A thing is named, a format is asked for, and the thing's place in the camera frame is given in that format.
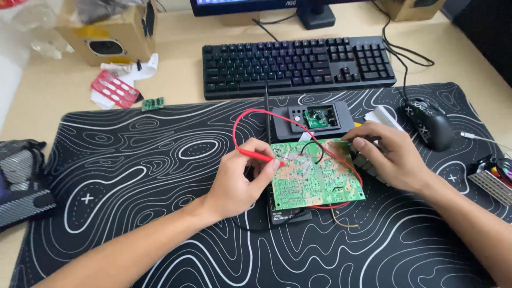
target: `topographic pattern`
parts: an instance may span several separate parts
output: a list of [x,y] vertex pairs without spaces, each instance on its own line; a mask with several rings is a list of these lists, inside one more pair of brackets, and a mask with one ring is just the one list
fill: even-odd
[[[408,131],[434,172],[491,213],[512,213],[465,175],[465,166],[489,153],[488,142],[455,138],[449,151],[424,146],[401,109],[399,88],[272,98],[273,107],[343,100],[354,121],[384,105]],[[446,111],[455,131],[490,138],[454,83],[408,87]],[[31,222],[11,287],[30,287],[70,260],[208,192],[220,158],[234,149],[234,120],[260,99],[140,109],[76,112],[64,116],[47,174],[59,209]],[[238,142],[264,138],[264,116],[238,126]],[[311,221],[254,234],[232,219],[208,227],[169,252],[133,287],[487,287],[492,284],[439,215],[408,192],[362,172],[366,200],[338,210],[313,211]],[[251,228],[267,225],[265,204],[235,217]]]

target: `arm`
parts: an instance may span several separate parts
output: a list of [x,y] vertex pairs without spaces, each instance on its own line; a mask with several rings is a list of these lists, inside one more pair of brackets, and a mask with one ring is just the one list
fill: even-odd
[[[380,136],[384,156],[363,138]],[[423,197],[473,252],[499,287],[512,287],[512,226],[455,190],[423,163],[405,132],[372,121],[352,129],[344,139],[354,139],[358,150],[389,185]]]
[[[269,144],[251,138],[240,145],[273,157]],[[272,180],[280,162],[262,164],[234,150],[222,157],[208,194],[189,205],[94,248],[34,288],[121,288],[131,286],[160,258],[183,241],[224,218],[247,210]],[[254,166],[255,179],[244,176]]]

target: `mechanical keyboard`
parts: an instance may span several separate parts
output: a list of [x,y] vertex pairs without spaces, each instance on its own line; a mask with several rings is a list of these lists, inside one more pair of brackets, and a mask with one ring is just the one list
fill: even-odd
[[390,87],[396,83],[381,36],[203,47],[206,100]]

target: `red blister pack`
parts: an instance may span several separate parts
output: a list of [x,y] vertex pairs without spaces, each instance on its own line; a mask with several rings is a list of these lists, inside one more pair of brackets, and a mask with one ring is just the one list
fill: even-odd
[[103,70],[94,79],[91,83],[91,88],[112,100],[121,108],[130,108],[140,93],[139,90],[126,84],[107,70]]

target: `hand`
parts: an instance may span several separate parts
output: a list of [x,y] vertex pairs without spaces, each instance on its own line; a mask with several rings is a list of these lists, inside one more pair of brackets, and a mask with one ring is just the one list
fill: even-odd
[[[379,149],[361,137],[380,136],[379,145],[388,153],[384,156]],[[406,132],[373,121],[350,130],[342,140],[353,139],[351,149],[359,151],[377,170],[378,175],[389,185],[406,191],[420,193],[426,182],[436,175],[430,171]]]
[[[270,145],[255,138],[249,139],[240,145],[240,148],[274,158]],[[203,207],[208,209],[216,221],[242,214],[272,181],[279,164],[277,159],[269,163],[260,163],[256,159],[240,154],[236,149],[231,151],[222,157],[211,190],[203,196]],[[254,167],[252,182],[244,175],[246,166]]]

